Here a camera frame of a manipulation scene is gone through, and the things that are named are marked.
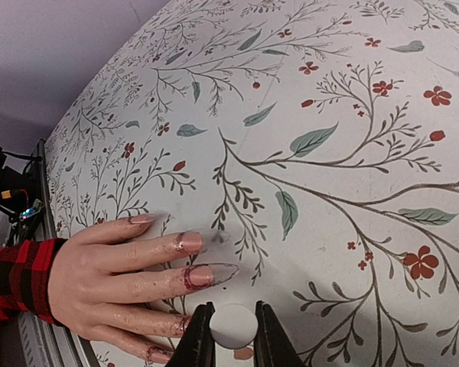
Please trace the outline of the person's left hand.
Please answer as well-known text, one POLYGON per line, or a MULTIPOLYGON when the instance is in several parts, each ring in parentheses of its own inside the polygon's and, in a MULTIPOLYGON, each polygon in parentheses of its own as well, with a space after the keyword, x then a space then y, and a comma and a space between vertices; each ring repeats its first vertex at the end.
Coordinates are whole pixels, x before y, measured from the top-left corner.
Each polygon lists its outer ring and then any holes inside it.
POLYGON ((199 255, 226 241, 223 233, 213 230, 142 240, 156 219, 152 214, 116 219, 72 236, 54 257, 47 297, 53 318, 78 336, 165 365, 171 352, 151 337, 180 338, 190 318, 146 305, 215 287, 239 268, 209 263, 152 271, 153 266, 199 255))

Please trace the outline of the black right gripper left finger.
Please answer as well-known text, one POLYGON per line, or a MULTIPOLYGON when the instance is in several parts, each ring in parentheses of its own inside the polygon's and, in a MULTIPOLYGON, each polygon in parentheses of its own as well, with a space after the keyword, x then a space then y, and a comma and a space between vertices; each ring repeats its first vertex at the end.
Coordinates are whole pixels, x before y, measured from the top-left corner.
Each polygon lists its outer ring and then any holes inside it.
POLYGON ((215 366, 215 341, 210 332, 214 311, 212 302, 197 306, 166 367, 215 366))

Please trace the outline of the red black plaid sleeve forearm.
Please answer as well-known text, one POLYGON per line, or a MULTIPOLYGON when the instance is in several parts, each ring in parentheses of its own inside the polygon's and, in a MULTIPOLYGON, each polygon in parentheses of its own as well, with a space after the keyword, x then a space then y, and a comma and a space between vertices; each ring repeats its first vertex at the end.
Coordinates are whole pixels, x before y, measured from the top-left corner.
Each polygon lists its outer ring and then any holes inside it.
POLYGON ((47 286, 54 257, 65 242, 27 240, 0 249, 0 328, 20 312, 60 325, 51 313, 47 286))

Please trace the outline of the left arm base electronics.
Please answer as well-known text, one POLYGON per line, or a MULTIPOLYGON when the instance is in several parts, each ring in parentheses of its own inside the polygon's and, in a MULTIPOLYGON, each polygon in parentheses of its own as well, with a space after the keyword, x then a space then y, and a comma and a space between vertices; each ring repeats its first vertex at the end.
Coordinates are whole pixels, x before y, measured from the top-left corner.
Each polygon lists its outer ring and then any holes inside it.
POLYGON ((0 246, 34 238, 44 219, 43 143, 31 154, 0 146, 0 246))

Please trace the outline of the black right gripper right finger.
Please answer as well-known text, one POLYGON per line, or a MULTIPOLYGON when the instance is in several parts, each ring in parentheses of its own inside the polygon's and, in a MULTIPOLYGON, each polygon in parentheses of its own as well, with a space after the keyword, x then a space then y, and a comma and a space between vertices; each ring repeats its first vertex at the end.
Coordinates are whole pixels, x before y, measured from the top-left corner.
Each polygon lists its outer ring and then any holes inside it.
POLYGON ((254 366, 305 367, 272 307, 260 300, 255 315, 258 329, 253 342, 254 366))

